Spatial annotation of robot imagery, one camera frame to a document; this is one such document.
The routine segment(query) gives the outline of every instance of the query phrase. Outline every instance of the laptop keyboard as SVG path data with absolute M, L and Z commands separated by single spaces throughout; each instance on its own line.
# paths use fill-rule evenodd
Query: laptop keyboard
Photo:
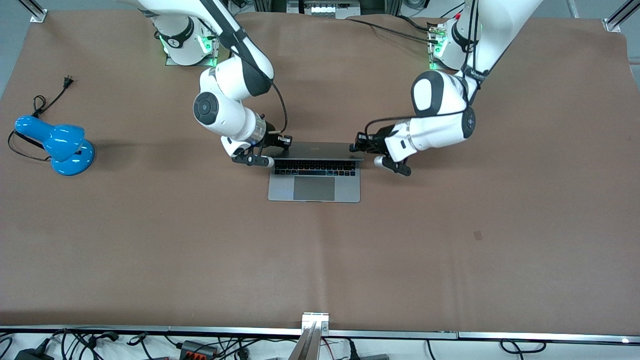
M 275 160 L 276 175 L 356 176 L 355 161 Z

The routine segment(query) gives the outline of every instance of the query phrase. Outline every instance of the laptop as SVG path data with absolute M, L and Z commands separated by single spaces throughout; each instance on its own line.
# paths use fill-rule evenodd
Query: laptop
M 275 161 L 271 201 L 360 202 L 360 154 L 348 143 L 294 142 L 288 151 L 267 152 Z

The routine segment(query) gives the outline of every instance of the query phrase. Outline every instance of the gray floor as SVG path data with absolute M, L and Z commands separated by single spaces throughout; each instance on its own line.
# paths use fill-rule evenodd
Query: gray floor
M 431 0 L 428 9 L 419 16 L 438 17 L 461 0 Z M 114 0 L 40 0 L 50 11 L 130 8 Z M 582 18 L 602 19 L 610 16 L 624 0 L 575 0 L 578 14 Z M 414 15 L 415 10 L 403 6 L 403 14 Z M 570 17 L 566 0 L 544 0 L 534 13 L 537 17 Z M 0 96 L 4 93 L 13 66 L 15 65 L 27 29 L 30 14 L 16 0 L 0 0 Z M 621 27 L 627 36 L 628 55 L 640 56 L 640 12 L 634 14 Z M 640 89 L 640 65 L 631 65 Z

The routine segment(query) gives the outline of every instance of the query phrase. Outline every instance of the laptop trackpad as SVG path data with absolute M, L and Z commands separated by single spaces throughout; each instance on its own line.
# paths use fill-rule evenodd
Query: laptop trackpad
M 293 199 L 333 201 L 335 178 L 333 176 L 296 176 L 293 183 Z

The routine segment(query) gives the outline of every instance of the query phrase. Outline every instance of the red wire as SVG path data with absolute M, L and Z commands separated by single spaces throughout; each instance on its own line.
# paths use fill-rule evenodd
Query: red wire
M 333 356 L 333 351 L 331 351 L 331 347 L 329 346 L 329 343 L 327 342 L 327 340 L 325 338 L 322 338 L 322 341 L 324 341 L 324 345 L 326 346 L 326 349 L 329 350 L 329 355 L 331 355 L 331 360 L 335 360 L 335 357 Z

